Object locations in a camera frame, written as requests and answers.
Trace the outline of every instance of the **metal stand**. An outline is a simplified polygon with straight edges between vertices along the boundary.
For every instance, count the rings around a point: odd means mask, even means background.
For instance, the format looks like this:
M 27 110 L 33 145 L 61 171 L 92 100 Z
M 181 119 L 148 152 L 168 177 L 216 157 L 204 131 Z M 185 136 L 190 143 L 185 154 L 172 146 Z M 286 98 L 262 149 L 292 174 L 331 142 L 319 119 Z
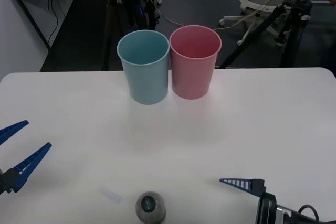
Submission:
M 158 17 L 155 15 L 155 6 L 150 0 L 146 2 L 146 12 L 148 12 L 149 24 L 147 25 L 146 15 L 142 9 L 140 0 L 122 0 L 127 10 L 127 17 L 130 26 L 134 26 L 137 23 L 139 29 L 151 29 L 155 30 Z M 105 32 L 103 40 L 103 52 L 102 52 L 102 71 L 109 70 L 109 58 L 112 45 L 112 35 L 114 29 L 120 28 L 120 21 L 117 12 L 117 0 L 108 0 L 106 6 L 106 21 Z
M 275 38 L 275 41 L 279 44 L 286 43 L 282 52 L 280 67 L 293 67 L 296 54 L 300 47 L 303 32 L 310 18 L 311 9 L 312 2 L 310 0 L 285 0 L 246 37 L 243 43 L 240 44 L 240 46 L 238 46 L 238 48 L 226 58 L 219 68 L 224 69 L 232 64 L 241 52 L 254 42 L 278 17 L 288 10 L 290 11 L 290 14 L 286 19 L 279 36 Z
M 156 25 L 159 23 L 159 14 L 155 13 L 154 0 L 145 0 L 145 11 L 148 13 L 148 29 L 155 30 Z
M 16 0 L 19 4 L 19 6 L 21 7 L 21 9 L 23 10 L 23 12 L 25 13 L 25 15 L 27 16 L 28 20 L 30 21 L 30 23 L 32 24 L 33 28 L 35 29 L 35 31 L 37 32 L 38 36 L 40 37 L 40 39 L 42 40 L 43 44 L 46 46 L 46 48 L 48 49 L 48 53 L 51 50 L 50 45 L 48 44 L 48 41 L 46 40 L 46 38 L 43 36 L 40 28 L 38 28 L 35 20 L 33 19 L 33 17 L 31 16 L 30 12 L 28 11 L 26 5 L 23 3 L 22 0 Z

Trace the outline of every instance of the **plastic cup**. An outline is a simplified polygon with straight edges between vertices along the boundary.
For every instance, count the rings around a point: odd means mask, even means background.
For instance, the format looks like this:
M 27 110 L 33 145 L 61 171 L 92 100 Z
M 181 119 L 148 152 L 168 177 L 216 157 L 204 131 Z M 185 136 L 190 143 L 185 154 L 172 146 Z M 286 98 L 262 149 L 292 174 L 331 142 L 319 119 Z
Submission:
M 155 104 L 168 93 L 168 39 L 157 31 L 139 30 L 124 36 L 117 53 L 131 97 L 141 104 Z
M 210 86 L 222 40 L 204 26 L 184 26 L 170 36 L 172 87 L 185 99 L 204 96 Z

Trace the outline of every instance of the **pink cup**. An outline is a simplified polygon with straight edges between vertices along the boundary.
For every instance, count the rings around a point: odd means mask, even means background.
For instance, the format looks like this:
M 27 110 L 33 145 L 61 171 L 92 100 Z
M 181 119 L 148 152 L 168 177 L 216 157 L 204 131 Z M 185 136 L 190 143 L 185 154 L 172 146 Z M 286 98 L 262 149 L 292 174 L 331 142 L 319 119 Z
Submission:
M 222 40 L 204 26 L 184 26 L 170 36 L 172 86 L 185 99 L 204 96 L 210 86 Z

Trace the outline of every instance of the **chair base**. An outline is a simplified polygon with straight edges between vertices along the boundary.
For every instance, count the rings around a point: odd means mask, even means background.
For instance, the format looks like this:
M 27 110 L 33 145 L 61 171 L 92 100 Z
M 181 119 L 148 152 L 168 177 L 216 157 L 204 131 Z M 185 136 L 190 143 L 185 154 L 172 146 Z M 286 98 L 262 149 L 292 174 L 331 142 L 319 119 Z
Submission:
M 226 20 L 241 20 L 242 18 L 245 18 L 247 16 L 224 16 L 220 21 L 219 21 L 219 24 L 221 26 L 224 26 L 225 25 L 225 21 Z M 256 14 L 255 16 L 251 17 L 251 18 L 247 18 L 246 20 L 244 20 L 244 22 L 250 22 L 250 25 L 246 31 L 246 33 L 244 34 L 244 36 L 242 37 L 241 40 L 239 40 L 237 42 L 237 45 L 240 46 L 240 44 L 243 43 L 243 41 L 246 39 L 247 35 L 253 31 L 258 25 L 260 25 L 264 19 L 266 17 L 262 17 L 260 16 L 259 14 Z M 274 35 L 275 37 L 277 37 L 279 35 L 279 33 L 273 28 L 273 27 L 267 27 L 266 29 L 267 31 L 269 31 L 272 35 Z

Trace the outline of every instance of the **blue cup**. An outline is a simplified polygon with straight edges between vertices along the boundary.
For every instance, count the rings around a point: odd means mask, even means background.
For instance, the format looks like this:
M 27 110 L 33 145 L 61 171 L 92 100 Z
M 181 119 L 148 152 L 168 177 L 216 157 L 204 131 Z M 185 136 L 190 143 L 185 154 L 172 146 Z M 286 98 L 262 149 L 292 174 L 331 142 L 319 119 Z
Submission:
M 141 104 L 155 104 L 168 93 L 169 41 L 157 31 L 139 30 L 117 45 L 131 97 Z

